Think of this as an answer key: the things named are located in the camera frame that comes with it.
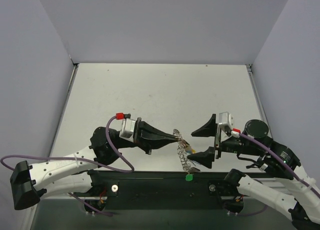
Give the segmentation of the large metal keyring with keys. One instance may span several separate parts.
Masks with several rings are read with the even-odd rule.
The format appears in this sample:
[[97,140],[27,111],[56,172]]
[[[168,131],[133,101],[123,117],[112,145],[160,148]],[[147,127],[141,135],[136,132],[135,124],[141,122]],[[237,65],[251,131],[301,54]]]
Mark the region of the large metal keyring with keys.
[[196,172],[200,172],[198,168],[196,168],[196,164],[188,159],[188,156],[195,153],[189,143],[187,143],[180,133],[179,130],[174,129],[173,135],[177,139],[178,147],[177,154],[182,166],[183,171],[186,173],[185,180],[187,182],[191,182],[194,179],[194,174]]

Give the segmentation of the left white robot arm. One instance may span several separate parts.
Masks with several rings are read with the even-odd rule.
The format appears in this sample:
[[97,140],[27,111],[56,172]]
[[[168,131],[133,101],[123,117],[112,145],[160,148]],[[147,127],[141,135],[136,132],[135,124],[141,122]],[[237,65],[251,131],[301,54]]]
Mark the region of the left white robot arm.
[[90,145],[64,157],[20,156],[21,162],[12,169],[10,185],[15,210],[30,208],[41,199],[64,193],[98,195],[103,184],[94,176],[97,168],[132,173],[134,166],[120,153],[122,148],[139,148],[147,155],[171,143],[178,137],[154,128],[130,114],[117,113],[105,127],[98,127]]

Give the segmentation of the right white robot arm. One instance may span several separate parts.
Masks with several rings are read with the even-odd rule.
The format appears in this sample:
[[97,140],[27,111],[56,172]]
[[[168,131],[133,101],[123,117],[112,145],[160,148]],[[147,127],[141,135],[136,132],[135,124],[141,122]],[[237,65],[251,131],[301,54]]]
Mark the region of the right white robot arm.
[[234,153],[237,159],[249,161],[248,169],[257,168],[281,183],[288,194],[268,187],[248,174],[232,169],[224,181],[240,195],[254,198],[289,219],[296,229],[319,229],[320,190],[308,176],[299,158],[285,145],[268,136],[268,125],[249,120],[243,130],[235,129],[229,112],[213,114],[209,121],[193,131],[193,137],[214,137],[214,145],[188,159],[211,168],[222,152]]

